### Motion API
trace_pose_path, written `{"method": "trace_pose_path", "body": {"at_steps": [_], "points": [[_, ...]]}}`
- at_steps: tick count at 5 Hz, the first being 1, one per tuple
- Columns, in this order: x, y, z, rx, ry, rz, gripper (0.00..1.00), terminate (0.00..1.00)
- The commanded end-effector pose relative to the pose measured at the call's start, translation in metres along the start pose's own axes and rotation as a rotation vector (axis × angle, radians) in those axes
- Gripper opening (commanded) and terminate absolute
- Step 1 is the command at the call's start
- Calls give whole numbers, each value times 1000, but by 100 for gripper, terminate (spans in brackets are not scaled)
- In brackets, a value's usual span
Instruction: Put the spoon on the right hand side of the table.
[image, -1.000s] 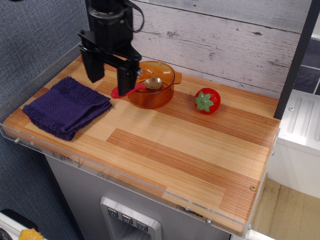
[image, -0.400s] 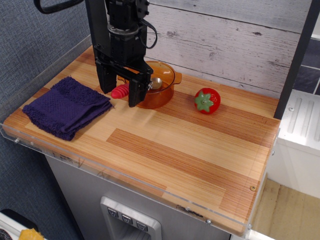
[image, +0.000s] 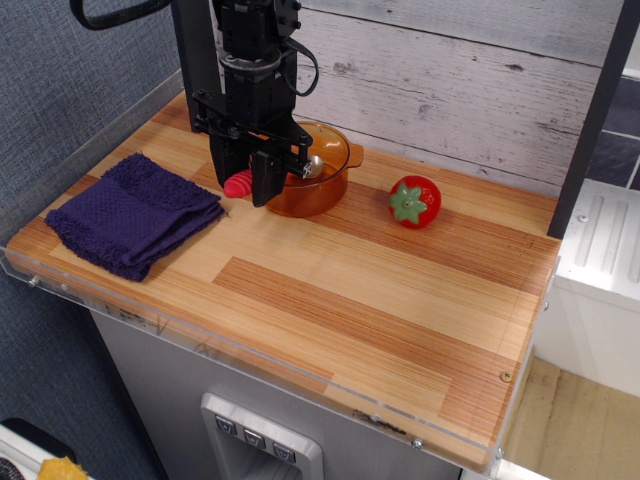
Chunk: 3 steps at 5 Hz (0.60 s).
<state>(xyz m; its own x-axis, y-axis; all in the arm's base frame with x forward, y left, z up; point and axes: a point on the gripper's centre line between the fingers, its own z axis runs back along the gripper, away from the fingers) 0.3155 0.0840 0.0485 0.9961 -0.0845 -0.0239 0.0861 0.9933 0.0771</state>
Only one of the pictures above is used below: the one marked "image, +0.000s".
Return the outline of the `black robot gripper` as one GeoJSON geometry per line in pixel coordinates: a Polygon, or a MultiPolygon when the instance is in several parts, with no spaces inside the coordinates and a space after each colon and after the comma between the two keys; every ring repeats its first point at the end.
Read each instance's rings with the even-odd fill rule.
{"type": "Polygon", "coordinates": [[[313,139],[293,120],[298,62],[282,59],[272,69],[225,65],[221,94],[199,90],[196,129],[210,137],[217,181],[225,187],[250,168],[252,202],[266,206],[284,189],[287,174],[306,174],[313,139]]]}

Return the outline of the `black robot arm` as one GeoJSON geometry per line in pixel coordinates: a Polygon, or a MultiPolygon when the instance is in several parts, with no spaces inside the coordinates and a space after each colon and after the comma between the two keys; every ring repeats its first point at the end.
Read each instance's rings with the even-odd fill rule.
{"type": "Polygon", "coordinates": [[[249,171],[255,206],[284,189],[288,175],[310,176],[312,136],[293,118],[297,97],[297,56],[310,51],[292,39],[299,29],[297,1],[216,1],[222,46],[218,60],[224,90],[200,90],[197,131],[210,139],[216,177],[226,185],[249,171]]]}

